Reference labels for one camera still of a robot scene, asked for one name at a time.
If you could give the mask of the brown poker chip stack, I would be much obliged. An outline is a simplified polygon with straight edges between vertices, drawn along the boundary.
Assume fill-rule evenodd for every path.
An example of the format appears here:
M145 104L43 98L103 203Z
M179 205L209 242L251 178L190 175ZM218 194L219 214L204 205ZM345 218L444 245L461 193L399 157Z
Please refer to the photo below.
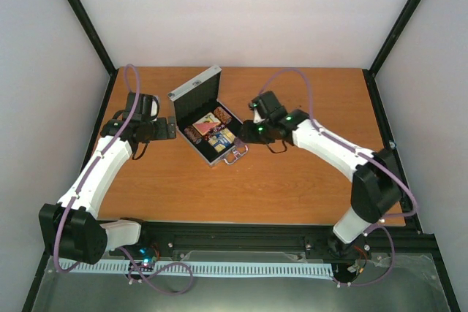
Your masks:
M184 133L188 137L188 139L191 142L193 142L195 145L199 144L203 139L203 136L201 135L201 133L199 133L199 131L196 130L196 128L193 126L186 127L184 129Z
M213 114L218 118L223 124L229 124L232 120L231 114L229 114L223 107L218 106Z

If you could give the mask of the blue gold card deck box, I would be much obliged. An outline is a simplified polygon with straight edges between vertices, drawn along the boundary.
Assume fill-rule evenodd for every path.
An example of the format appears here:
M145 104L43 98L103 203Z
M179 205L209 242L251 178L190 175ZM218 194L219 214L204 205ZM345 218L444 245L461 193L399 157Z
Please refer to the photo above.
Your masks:
M229 129L222 129L212 134L208 138L208 143L219 153L230 146L234 139L235 135Z

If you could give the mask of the aluminium poker case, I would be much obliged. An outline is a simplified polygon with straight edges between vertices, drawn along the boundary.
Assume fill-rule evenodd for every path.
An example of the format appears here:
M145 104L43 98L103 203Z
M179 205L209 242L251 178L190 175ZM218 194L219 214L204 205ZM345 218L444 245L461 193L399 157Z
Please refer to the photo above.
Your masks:
M211 66L167 94L177 131L209 166L232 165L249 151L237 140L242 121L219 100L221 76Z

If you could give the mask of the red card deck box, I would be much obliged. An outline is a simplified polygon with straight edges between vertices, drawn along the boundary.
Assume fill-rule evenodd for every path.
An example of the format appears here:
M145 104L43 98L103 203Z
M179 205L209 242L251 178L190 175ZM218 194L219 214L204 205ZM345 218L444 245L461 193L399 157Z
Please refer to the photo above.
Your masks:
M199 131L199 133L201 133L202 136L205 136L210 132L210 130L219 126L221 123L222 122L216 118L213 113L207 113L192 125Z

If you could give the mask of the purple poker chip stack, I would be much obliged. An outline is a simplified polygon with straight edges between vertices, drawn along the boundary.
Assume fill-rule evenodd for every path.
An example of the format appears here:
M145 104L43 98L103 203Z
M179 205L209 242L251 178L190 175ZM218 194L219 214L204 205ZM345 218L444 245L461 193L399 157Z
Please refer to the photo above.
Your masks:
M236 137L234 140L235 147L237 149L245 149L248 148L248 145L244 143L239 137Z

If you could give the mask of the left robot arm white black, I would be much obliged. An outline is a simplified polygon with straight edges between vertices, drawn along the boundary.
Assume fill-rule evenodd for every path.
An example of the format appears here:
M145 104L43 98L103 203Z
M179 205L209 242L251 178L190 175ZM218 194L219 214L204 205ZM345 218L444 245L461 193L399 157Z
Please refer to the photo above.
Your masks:
M173 116L129 123L111 119L103 126L94 153L71 188L56 204L45 204L39 211L45 249L59 272L65 271L61 259L93 265L122 246L139 256L151 250L152 237L142 230L140 220L100 223L97 217L119 170L127 161L139 159L138 146L175 136Z

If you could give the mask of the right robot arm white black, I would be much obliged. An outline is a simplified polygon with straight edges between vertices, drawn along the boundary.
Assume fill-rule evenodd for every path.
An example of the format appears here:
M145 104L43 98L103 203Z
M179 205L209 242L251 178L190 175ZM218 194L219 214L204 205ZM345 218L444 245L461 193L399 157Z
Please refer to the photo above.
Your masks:
M313 153L343 174L352 184L350 208L333 226L333 235L343 244L352 243L371 225L383 219L401 199L398 177L390 152L361 148L330 132L302 110L281 118L243 122L238 137L246 144L270 145L277 140Z

